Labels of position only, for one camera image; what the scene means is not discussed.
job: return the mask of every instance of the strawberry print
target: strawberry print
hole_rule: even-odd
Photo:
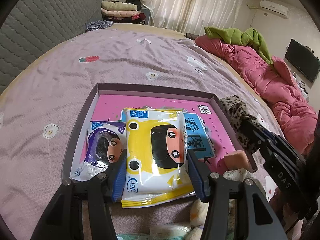
[[[79,59],[79,62],[94,62],[98,60],[100,57],[99,56],[89,56],[89,57],[82,57]]]

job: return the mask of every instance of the purple wet wipes package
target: purple wet wipes package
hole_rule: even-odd
[[[85,160],[79,164],[70,178],[86,181],[105,171],[117,162],[126,149],[125,122],[90,122],[88,128],[88,150]]]

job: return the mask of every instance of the pink blanket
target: pink blanket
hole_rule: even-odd
[[[302,154],[307,154],[314,140],[317,115],[305,101],[285,62],[273,57],[274,70],[250,47],[225,44],[206,35],[196,44],[226,60],[262,97],[274,113],[286,139]]]

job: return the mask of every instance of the stacked blankets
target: stacked blankets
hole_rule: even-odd
[[[127,0],[125,3],[113,1],[102,1],[101,13],[104,20],[113,21],[115,23],[140,23],[145,20],[145,16],[141,18],[141,2],[140,0]]]

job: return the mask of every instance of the blue label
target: blue label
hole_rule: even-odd
[[[127,190],[130,193],[138,193],[138,181],[135,178],[129,179]]]
[[[125,128],[123,126],[119,126],[118,127],[118,132],[123,134],[124,133]]]
[[[131,110],[130,116],[138,118],[148,118],[148,111]]]
[[[100,122],[93,122],[92,125],[91,125],[91,130],[94,130],[96,129],[97,127],[100,127],[102,126],[103,123],[100,123]]]
[[[188,149],[192,149],[198,159],[214,157],[212,143],[201,124],[197,114],[183,113],[186,120],[186,130],[188,135]]]
[[[81,170],[81,168],[76,169],[76,171],[75,171],[76,176],[80,176],[80,170]]]

